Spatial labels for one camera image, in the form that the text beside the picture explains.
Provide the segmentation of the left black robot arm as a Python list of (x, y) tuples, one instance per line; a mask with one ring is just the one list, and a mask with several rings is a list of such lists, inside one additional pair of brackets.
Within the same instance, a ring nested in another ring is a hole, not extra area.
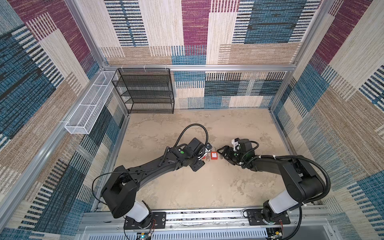
[(154, 179), (183, 167), (196, 172), (205, 164), (202, 160), (205, 151), (206, 146), (194, 138), (189, 144), (166, 148), (161, 157), (141, 166), (115, 168), (101, 190), (112, 216), (133, 219), (142, 227), (147, 226), (153, 213), (146, 203), (136, 200), (137, 192)]

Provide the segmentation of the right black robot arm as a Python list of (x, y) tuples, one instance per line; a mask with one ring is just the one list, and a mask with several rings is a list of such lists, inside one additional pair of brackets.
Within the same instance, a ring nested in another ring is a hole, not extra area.
[(313, 160), (293, 155), (257, 155), (259, 143), (248, 139), (236, 138), (232, 144), (218, 149), (218, 154), (231, 165), (280, 175), (283, 179), (286, 189), (263, 204), (261, 216), (267, 225), (280, 220), (288, 210), (321, 200), (331, 190), (328, 173)]

